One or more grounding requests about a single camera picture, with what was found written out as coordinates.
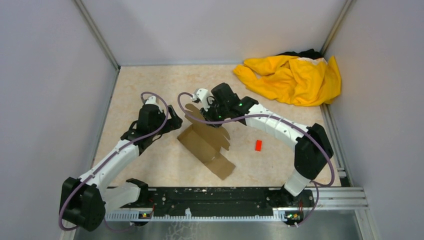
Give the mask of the aluminium frame rail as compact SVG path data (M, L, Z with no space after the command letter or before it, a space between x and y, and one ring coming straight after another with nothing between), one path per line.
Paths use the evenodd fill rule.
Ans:
M355 187L308 187L292 197L278 187L147 187L129 192L95 187L72 197L62 218L86 230L103 222L282 222L300 224L312 211L363 210L365 193Z

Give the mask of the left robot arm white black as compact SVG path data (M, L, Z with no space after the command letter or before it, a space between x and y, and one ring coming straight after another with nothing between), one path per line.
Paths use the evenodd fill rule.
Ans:
M114 147L97 165L78 178L68 177L62 184L59 207L59 227L63 221L89 232L98 228L106 214L128 204L152 207L147 183L130 178L118 187L110 183L131 162L137 159L162 135L180 129L183 120L172 105L162 110L156 103L146 103Z

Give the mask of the small red block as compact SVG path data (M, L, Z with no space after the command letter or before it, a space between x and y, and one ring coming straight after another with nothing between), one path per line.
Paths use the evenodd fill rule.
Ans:
M260 152L262 150L263 141L257 140L255 143L255 151Z

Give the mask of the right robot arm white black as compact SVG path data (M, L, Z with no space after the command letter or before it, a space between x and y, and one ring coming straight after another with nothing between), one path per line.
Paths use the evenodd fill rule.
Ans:
M318 123L306 126L288 120L252 97L240 98L227 83L211 91L198 88L190 97L202 105L203 123L218 128L224 123L239 122L273 136L293 150L294 170L281 193L287 206L295 206L305 187L331 164L334 152L324 127Z

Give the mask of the black cloth behind yellow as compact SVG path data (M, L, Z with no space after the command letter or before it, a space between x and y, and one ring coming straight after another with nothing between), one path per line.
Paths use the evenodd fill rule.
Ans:
M310 49L304 50L304 51L300 51L300 52L286 51L286 52L279 53L277 55L278 56L294 56L294 57L299 57L299 58L309 58L309 59L312 59L312 60L317 60L317 59L324 57L319 51L316 51L313 48L310 48Z

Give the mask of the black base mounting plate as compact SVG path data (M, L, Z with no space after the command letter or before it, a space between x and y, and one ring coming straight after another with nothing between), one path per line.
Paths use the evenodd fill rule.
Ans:
M155 217L265 217L276 208L314 205L308 189L292 196L281 187L150 187L125 208L153 208Z

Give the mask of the brown cardboard box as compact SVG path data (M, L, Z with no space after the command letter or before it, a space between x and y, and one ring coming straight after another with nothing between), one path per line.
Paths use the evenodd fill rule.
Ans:
M230 150L230 134L224 127L212 127L193 117L203 120L200 110L193 104L186 104L184 118L190 125L177 137L178 141L219 179L225 180L234 169L221 150Z

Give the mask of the yellow cloth garment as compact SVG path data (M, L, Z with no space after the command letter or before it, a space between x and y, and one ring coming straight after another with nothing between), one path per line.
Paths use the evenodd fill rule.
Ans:
M246 89L268 100L298 107L331 104L342 93L342 76L334 57L248 58L233 73Z

